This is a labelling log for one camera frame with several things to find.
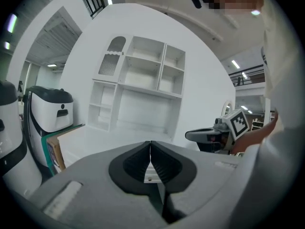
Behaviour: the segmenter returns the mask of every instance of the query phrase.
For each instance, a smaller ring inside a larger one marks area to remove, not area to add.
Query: arched cabinet door
[[[93,79],[117,83],[131,35],[113,35],[110,37],[106,48],[101,52],[101,57],[95,68]]]

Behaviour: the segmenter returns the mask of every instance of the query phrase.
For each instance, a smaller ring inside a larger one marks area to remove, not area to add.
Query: black handle
[[[61,117],[61,116],[65,116],[68,115],[68,110],[67,109],[61,109],[59,111],[57,111],[57,116],[56,117]]]

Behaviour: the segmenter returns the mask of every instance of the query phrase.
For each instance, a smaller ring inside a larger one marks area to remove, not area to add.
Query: ceiling
[[[262,45],[254,46],[250,49],[237,53],[236,55],[221,61],[221,63],[223,64],[228,74],[234,73],[236,71],[242,71],[254,66],[262,65],[264,64],[264,61],[261,56],[261,48]],[[240,67],[239,69],[237,69],[233,65],[232,60],[235,60],[235,62]]]
[[[19,39],[35,16],[52,0],[24,0],[16,9],[18,19],[13,34],[6,33],[3,41],[11,44],[12,54]],[[191,0],[112,0],[113,3],[133,2],[148,6],[177,20],[193,31],[223,63],[228,73],[261,63],[260,47],[264,25],[261,16],[251,13],[227,15],[208,9],[196,9]],[[28,60],[39,65],[64,65],[80,31],[70,23],[65,11],[56,13],[45,25],[32,45]]]
[[[23,0],[14,14],[17,15],[13,33],[4,31],[1,41],[9,42],[10,49],[1,48],[3,52],[13,54],[20,38],[33,19],[52,0]],[[68,56],[81,34],[81,30],[76,26],[72,18],[64,8],[59,9],[45,24],[39,35],[35,39],[27,60],[40,66],[57,64],[63,68]]]
[[[264,24],[261,16],[251,13],[227,15],[203,5],[196,9],[191,0],[125,0],[135,2],[179,21],[194,32],[220,61],[261,45]]]
[[[263,114],[265,110],[265,98],[263,96],[243,96],[236,97],[235,109],[241,109],[241,106],[245,106],[248,110],[251,110],[253,114]]]
[[[62,10],[64,8],[56,12],[38,34],[27,56],[31,62],[42,66],[56,64],[61,68],[66,63],[80,32],[62,16]]]

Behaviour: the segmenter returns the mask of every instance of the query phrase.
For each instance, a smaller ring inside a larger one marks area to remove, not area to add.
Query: person's arm
[[[274,120],[268,123],[267,125],[263,126],[260,129],[247,132],[242,137],[237,139],[236,143],[234,144],[234,147],[231,151],[231,154],[236,154],[238,152],[244,152],[248,146],[253,144],[259,144],[262,142],[262,140],[269,136],[270,133],[275,128],[276,121],[278,119],[278,114],[275,112]]]

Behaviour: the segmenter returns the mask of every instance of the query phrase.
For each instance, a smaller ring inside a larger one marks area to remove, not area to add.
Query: shelf compartment
[[[119,76],[119,83],[157,90],[160,73],[160,63],[126,56]]]
[[[164,65],[162,70],[162,76],[160,79],[159,90],[182,95],[183,79],[183,70]]]
[[[112,112],[114,126],[164,133],[169,138],[173,138],[179,118],[181,98],[147,94],[140,92],[143,89],[127,85],[118,84],[117,89],[120,89],[116,96],[119,107],[117,111]]]
[[[89,105],[88,125],[104,131],[109,130],[111,109]]]
[[[97,107],[109,108],[113,103],[115,84],[93,81],[90,104]]]
[[[135,92],[140,92],[140,93],[144,93],[144,94],[149,94],[149,95],[154,95],[154,96],[169,98],[169,99],[181,99],[181,96],[177,95],[177,94],[160,92],[160,91],[156,91],[156,90],[150,90],[150,89],[141,88],[141,87],[138,87],[138,86],[134,86],[134,85],[130,85],[130,84],[124,84],[124,83],[119,83],[119,85],[123,89],[131,90],[131,91],[135,91]]]
[[[165,44],[163,42],[134,36],[128,48],[127,55],[161,62]]]
[[[170,45],[167,45],[164,57],[164,64],[184,70],[185,52]]]

